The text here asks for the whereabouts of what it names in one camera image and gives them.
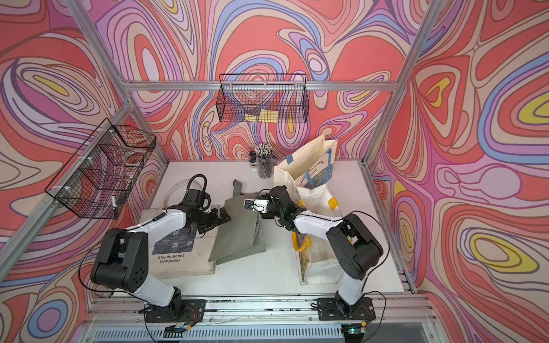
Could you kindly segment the olive green canvas bag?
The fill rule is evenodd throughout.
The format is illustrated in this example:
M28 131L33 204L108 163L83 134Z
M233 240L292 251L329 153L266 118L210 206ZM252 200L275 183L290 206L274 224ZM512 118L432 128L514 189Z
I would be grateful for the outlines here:
M217 230L208 262L216 265L235 261L265 252L266 246L261 226L260 213L244 208L248 194L242 193L242 184L233 181L233 197L224 203L231 220Z

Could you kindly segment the cream canvas tote bag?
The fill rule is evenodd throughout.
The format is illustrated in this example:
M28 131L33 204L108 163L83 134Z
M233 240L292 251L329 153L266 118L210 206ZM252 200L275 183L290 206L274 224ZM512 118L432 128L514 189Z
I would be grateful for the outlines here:
M183 200L187 186L200 190L203 179L178 182L160 202L159 208L143 210L140 221L157 216L170 205ZM160 280L214 274L215 263L209 260L217 236L217 229L199 234L194 227L172 232L155 244L149 244L150 271Z

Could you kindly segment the white yellow-handled bag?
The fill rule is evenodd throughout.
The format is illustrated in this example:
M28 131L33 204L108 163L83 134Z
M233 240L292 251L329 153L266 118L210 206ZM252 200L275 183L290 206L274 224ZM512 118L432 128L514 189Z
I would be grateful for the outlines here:
M339 203L330 193L327 184L311 190L298 187L297 194L303 209L316 215L342 217ZM336 284L343 276L343 269L327 240L294 233L293 247L299 262L299 282L302 286Z

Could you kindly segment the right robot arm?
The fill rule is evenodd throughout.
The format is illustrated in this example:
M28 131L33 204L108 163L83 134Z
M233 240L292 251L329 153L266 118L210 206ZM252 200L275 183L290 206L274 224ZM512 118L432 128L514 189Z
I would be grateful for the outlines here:
M319 298L312 307L319 320L371 322L375 311L363 291L368 275L381 263L382 244L356 214L328 217L298 207L285 186L271 188L266 195L245 199L244 208L273 218L278 226L296 234L326 240L343 270L335 296Z

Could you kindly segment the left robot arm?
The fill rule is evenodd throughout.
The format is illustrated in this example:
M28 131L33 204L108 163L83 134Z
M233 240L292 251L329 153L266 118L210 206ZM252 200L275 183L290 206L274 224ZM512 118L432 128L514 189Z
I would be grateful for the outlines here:
M203 238L231 220L225 208L209 209L211 197L206 188L207 177L196 174L190 178L180 203L133 227L108 230L95 244L99 251L90 273L91 282L145 302L140 313L146 323L185 322L193 326L200 322L196 306L185 302L177 287L149 271L149 246L180 230L186 230L195 239Z

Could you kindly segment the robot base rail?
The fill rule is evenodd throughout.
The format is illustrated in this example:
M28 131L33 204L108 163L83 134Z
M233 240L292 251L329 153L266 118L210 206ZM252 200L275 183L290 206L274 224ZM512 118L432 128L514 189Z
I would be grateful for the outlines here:
M318 296L207 297L201 322L183 333L167 323L146 323L137 300L94 302L76 342L445 342L434 309L424 296L371 295L376 318L322 322Z

